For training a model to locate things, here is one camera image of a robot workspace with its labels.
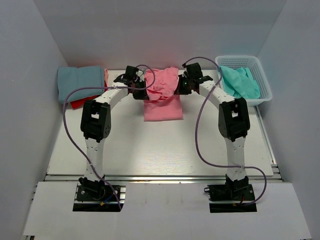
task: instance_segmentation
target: white wall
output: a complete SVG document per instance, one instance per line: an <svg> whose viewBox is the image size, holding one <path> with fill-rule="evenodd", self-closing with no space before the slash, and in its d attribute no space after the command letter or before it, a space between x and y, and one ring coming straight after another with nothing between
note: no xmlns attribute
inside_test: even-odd
<svg viewBox="0 0 320 240"><path fill-rule="evenodd" d="M257 55L286 0L34 0L70 66ZM203 67L212 67L204 61Z"/></svg>
<svg viewBox="0 0 320 240"><path fill-rule="evenodd" d="M288 0L258 54L273 100L261 107L282 176L320 239L320 1Z"/></svg>
<svg viewBox="0 0 320 240"><path fill-rule="evenodd" d="M66 65L32 0L0 0L0 235L20 239L58 123Z"/></svg>

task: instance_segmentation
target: white basket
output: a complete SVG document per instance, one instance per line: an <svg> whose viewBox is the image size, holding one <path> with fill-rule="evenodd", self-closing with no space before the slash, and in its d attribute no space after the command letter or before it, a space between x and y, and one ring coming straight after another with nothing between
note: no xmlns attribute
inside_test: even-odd
<svg viewBox="0 0 320 240"><path fill-rule="evenodd" d="M220 66L226 66L231 69L238 68L249 68L253 79L257 81L260 87L261 96L259 99L246 99L248 106L257 106L262 102L270 101L272 99L271 89L265 75L264 69L262 68L260 61L255 56L217 56L215 58L215 62Z"/></svg>

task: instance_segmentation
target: red cloth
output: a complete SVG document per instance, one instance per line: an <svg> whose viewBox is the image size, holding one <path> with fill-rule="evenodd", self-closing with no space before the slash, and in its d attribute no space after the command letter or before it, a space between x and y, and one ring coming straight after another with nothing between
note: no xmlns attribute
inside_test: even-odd
<svg viewBox="0 0 320 240"><path fill-rule="evenodd" d="M180 96L174 95L178 85L178 68L169 67L165 70L153 70L155 82L146 92L149 100L145 100L144 121L167 121L184 118ZM145 75L146 85L154 80L154 75L147 70Z"/></svg>

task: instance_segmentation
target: folded towel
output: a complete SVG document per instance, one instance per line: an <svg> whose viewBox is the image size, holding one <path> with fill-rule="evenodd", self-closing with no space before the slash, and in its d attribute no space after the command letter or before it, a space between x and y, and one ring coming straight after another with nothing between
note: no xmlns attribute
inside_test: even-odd
<svg viewBox="0 0 320 240"><path fill-rule="evenodd" d="M227 94L237 99L241 97L245 99L260 98L259 85L248 67L240 67L236 70L226 66L220 67L223 73L223 90Z"/></svg>
<svg viewBox="0 0 320 240"><path fill-rule="evenodd" d="M103 87L104 85L104 70L100 66L58 68L58 101L61 104L65 102L66 97L73 90L84 87ZM67 102L101 95L103 92L103 89L77 91L69 97Z"/></svg>
<svg viewBox="0 0 320 240"><path fill-rule="evenodd" d="M179 120L184 117L180 96L174 95L178 85L178 68L169 67L165 70L153 70L155 83L146 92L149 100L145 100L144 121ZM150 70L145 73L146 85L150 85L154 76Z"/></svg>

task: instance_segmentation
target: teal cloth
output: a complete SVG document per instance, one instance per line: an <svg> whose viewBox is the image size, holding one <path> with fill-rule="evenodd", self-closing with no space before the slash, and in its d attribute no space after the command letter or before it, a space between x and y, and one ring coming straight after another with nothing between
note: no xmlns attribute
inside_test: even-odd
<svg viewBox="0 0 320 240"><path fill-rule="evenodd" d="M235 97L245 99L259 99L260 88L254 80L248 67L240 67L236 70L227 66L220 66L223 73L223 90Z"/></svg>
<svg viewBox="0 0 320 240"><path fill-rule="evenodd" d="M85 66L85 67L59 67L58 68L58 90L59 103L63 104L66 97L73 90L84 87L104 87L105 73L100 66ZM85 89L76 91L69 99L73 102L79 99L84 99L94 95L101 95L104 89Z"/></svg>

